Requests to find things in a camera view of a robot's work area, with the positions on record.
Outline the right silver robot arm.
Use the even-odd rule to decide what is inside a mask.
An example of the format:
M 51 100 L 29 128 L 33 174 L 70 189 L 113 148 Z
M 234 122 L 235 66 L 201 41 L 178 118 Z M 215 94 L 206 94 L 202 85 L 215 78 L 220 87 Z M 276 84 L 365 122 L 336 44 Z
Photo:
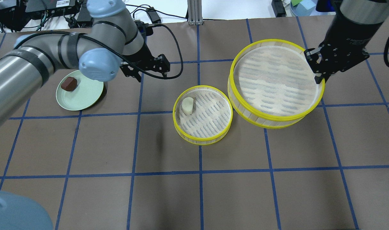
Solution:
M 334 0 L 336 15 L 317 48 L 304 51 L 317 84 L 369 58 L 367 44 L 389 16 L 389 0 Z M 389 37 L 383 58 L 387 67 Z

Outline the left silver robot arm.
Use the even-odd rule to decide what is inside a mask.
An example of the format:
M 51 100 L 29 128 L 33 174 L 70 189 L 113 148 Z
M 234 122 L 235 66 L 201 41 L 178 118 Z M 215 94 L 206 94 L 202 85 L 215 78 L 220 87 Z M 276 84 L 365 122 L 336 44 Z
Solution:
M 107 82 L 122 63 L 132 70 L 166 79 L 170 64 L 165 55 L 154 57 L 121 0 L 89 0 L 94 21 L 91 32 L 47 31 L 19 40 L 0 59 L 0 126 L 60 69 L 78 69 L 91 80 Z

